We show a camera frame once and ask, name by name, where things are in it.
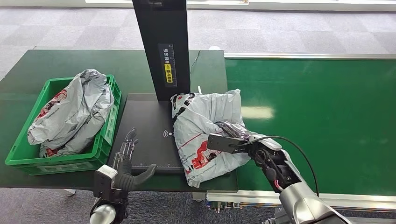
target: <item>yellow warning label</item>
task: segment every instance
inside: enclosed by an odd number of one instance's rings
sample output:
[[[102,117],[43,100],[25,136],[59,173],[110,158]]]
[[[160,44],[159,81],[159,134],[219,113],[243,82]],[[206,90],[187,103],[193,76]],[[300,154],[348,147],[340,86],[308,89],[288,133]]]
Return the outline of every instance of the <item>yellow warning label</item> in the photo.
[[[165,64],[165,76],[166,76],[166,82],[167,83],[172,83],[172,70],[170,69],[170,64]]]

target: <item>wireless symbol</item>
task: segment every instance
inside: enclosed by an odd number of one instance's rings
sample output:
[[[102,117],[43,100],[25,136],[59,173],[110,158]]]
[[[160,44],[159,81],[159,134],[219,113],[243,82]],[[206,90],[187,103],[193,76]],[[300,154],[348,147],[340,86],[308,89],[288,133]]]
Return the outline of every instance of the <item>wireless symbol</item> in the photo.
[[[163,132],[163,137],[164,138],[166,138],[166,137],[168,137],[168,136],[172,136],[173,135],[173,133],[172,132],[168,132],[167,130],[165,130],[164,132]]]

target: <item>grey plastic mailer bag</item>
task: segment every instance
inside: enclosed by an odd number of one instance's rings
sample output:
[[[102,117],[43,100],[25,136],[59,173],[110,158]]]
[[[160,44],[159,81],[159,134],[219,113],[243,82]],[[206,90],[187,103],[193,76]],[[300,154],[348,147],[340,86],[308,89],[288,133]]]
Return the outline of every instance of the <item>grey plastic mailer bag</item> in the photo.
[[[224,94],[179,94],[170,99],[176,146],[189,186],[228,173],[250,160],[247,153],[230,154],[208,149],[211,133],[226,136],[215,124],[229,121],[244,126],[241,115],[240,90]]]
[[[97,109],[97,102],[101,97],[103,98],[103,95],[109,100],[105,103],[106,106],[99,104],[101,106]],[[102,113],[106,116],[102,118],[106,120],[112,105],[113,97],[106,84],[106,76],[93,69],[84,70],[42,108],[28,129],[28,141],[31,145],[41,143],[41,148],[46,149],[48,156],[57,154],[57,151],[52,153],[52,150],[64,146],[88,119],[95,118],[92,113],[95,108],[97,111],[104,108],[106,112]],[[94,136],[100,127],[92,129],[89,135]]]

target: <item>red wire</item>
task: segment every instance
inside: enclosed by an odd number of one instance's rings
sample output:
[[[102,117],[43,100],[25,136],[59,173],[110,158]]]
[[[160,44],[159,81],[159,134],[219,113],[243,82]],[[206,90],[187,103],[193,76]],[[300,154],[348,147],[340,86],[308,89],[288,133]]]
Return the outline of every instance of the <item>red wire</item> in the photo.
[[[275,187],[278,188],[278,189],[280,189],[280,188],[282,188],[282,187],[279,185],[278,182],[279,182],[279,180],[274,180]]]

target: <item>grey carpet floor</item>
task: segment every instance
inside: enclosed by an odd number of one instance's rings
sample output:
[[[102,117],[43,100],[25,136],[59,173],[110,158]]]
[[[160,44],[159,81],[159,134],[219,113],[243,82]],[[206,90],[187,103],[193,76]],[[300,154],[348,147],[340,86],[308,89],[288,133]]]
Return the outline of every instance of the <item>grey carpet floor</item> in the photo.
[[[396,54],[396,14],[189,10],[188,23],[191,49]],[[143,49],[143,44],[132,9],[0,8],[0,80],[28,49]],[[271,208],[216,214],[188,193],[132,192],[129,198],[126,224],[259,224],[273,216]],[[0,224],[88,223],[93,204],[92,192],[81,190],[66,197],[50,189],[0,189],[0,199]]]

